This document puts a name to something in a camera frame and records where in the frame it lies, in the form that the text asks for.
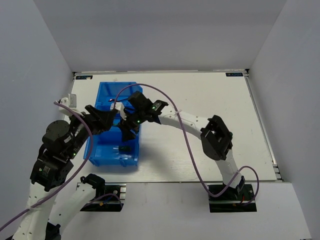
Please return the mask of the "green orange stubby screwdriver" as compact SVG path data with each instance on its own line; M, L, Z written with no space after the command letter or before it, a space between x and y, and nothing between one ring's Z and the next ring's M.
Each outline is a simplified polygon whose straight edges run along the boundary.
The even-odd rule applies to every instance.
M128 145L119 145L119 146L115 146L112 148L114 151L118 151L118 152L130 152L131 151L131 147Z

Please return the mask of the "brown hex key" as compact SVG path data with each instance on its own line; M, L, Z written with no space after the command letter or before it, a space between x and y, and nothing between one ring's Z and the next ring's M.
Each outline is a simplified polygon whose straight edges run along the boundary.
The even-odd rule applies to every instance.
M108 100L108 102L109 103L111 103L111 102L119 102L119 100L115 101L115 99L110 99L110 100Z

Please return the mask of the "blue plastic compartment bin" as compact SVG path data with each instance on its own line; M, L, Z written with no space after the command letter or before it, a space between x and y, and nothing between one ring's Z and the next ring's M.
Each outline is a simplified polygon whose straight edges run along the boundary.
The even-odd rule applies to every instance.
M134 82L101 82L96 95L94 107L98 110L109 111L113 102L110 99L118 99L132 112L134 108L128 102L127 98L134 92L142 92L141 86ZM137 166L139 157L139 135L134 140L122 141L121 130L116 126L120 122L120 115L117 114L114 119L114 126L106 132L93 136L93 150L91 151L89 161L96 167L101 166ZM130 152L119 152L113 150L115 146L130 146Z

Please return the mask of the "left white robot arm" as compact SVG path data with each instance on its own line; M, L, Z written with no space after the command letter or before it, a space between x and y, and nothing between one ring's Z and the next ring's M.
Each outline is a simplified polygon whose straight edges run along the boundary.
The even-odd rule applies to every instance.
M78 190L51 215L57 194L79 173L73 168L75 158L86 140L92 140L111 129L116 110L102 111L92 105L79 112L59 104L66 111L69 122L56 120L48 125L42 145L30 175L26 209L17 215L21 222L11 240L59 240L73 217L90 201L105 196L105 180L95 174L83 176Z

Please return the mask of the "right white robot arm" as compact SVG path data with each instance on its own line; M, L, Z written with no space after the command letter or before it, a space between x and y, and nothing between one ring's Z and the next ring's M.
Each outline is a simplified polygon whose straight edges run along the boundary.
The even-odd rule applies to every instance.
M123 141L135 139L140 125L144 122L184 130L201 141L204 154L217 164L226 188L224 193L233 200L243 195L245 178L240 174L233 156L233 135L221 117L214 115L205 118L177 111L165 101L152 102L140 91L134 92L128 98L128 102L132 106L131 109L125 107L122 102L115 104L120 114L117 126L122 132Z

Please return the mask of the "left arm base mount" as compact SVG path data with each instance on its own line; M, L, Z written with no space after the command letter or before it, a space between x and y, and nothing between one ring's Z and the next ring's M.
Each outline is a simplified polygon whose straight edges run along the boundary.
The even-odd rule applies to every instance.
M126 183L106 183L103 190L80 211L120 212L125 204L126 190Z

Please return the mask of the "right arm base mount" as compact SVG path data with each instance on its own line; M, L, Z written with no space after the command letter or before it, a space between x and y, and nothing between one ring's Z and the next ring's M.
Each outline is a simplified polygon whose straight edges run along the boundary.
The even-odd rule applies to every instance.
M208 196L210 213L252 213L257 212L255 201L248 203L254 196L251 184L245 184L239 195L226 190L219 197Z

